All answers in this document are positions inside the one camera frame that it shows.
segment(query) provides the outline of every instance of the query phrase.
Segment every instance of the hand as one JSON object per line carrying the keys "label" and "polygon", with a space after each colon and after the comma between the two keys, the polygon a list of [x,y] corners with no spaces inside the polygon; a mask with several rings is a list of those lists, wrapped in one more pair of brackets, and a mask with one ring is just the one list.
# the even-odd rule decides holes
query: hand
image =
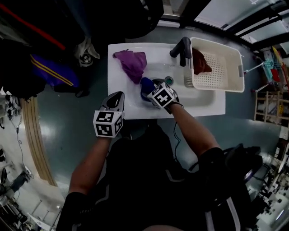
{"label": "hand", "polygon": [[105,138],[117,136],[123,126],[124,100],[123,92],[115,92],[103,100],[93,117],[96,136]]}
{"label": "hand", "polygon": [[180,104],[177,92],[169,87],[163,79],[154,79],[153,81],[155,84],[158,84],[158,86],[148,94],[148,99],[157,108],[164,108],[169,114],[171,114],[169,106],[172,104]]}

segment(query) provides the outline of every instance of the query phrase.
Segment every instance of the drain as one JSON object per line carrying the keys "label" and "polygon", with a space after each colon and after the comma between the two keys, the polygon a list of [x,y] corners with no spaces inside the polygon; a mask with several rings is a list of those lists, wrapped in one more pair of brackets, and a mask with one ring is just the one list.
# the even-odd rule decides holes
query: drain
{"label": "drain", "polygon": [[171,76],[167,76],[165,79],[164,79],[165,83],[168,85],[168,86],[171,86],[173,84],[173,78]]}

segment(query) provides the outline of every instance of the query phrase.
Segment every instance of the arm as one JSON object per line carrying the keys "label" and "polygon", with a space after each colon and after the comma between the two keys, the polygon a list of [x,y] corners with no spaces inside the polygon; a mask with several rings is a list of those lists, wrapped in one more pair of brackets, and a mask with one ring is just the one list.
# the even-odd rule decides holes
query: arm
{"label": "arm", "polygon": [[186,142],[197,157],[200,157],[211,148],[219,148],[219,145],[211,132],[194,119],[179,104],[172,104],[169,106],[169,109],[175,117]]}
{"label": "arm", "polygon": [[111,138],[97,138],[85,159],[72,173],[69,193],[79,192],[87,195],[96,185],[103,169],[111,141]]}

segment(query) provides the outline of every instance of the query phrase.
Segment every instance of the blue cloth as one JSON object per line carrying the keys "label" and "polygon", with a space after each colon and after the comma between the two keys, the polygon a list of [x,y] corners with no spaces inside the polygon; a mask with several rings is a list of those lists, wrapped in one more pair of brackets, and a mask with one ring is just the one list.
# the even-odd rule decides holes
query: blue cloth
{"label": "blue cloth", "polygon": [[39,55],[30,55],[33,74],[43,78],[51,86],[68,84],[78,87],[79,80],[75,72],[66,64],[44,59]]}
{"label": "blue cloth", "polygon": [[156,88],[153,81],[147,77],[143,77],[140,81],[140,84],[141,84],[141,91],[140,91],[141,98],[144,101],[150,102],[150,100],[146,96]]}

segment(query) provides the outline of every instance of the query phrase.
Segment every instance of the gray floor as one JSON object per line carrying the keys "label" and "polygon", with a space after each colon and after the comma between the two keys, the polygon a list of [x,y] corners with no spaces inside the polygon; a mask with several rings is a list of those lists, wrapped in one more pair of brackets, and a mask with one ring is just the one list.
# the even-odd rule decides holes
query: gray floor
{"label": "gray floor", "polygon": [[[241,45],[201,31],[178,28],[157,27],[154,31],[139,39],[127,42],[161,42],[177,44],[183,37],[200,37],[223,43],[238,49],[242,55],[244,69],[256,65],[252,53]],[[92,125],[93,114],[107,96],[107,58],[84,69],[85,76],[93,80],[90,95],[76,98],[71,93],[56,93],[49,86],[38,95],[40,126],[49,163],[55,180],[65,196],[68,191],[71,174],[77,164],[84,158],[86,152],[94,143],[96,136]],[[272,153],[278,140],[280,127],[252,121],[255,98],[251,89],[261,86],[260,74],[254,70],[245,76],[244,93],[226,93],[226,114],[198,117],[216,137],[221,148],[233,147],[239,143],[245,146],[260,146],[262,152]],[[134,125],[133,137],[142,134],[145,129],[144,121],[131,121]],[[158,121],[163,130],[169,135],[172,146],[174,119]],[[177,156],[183,167],[188,168],[196,161],[182,139],[177,150]]]}

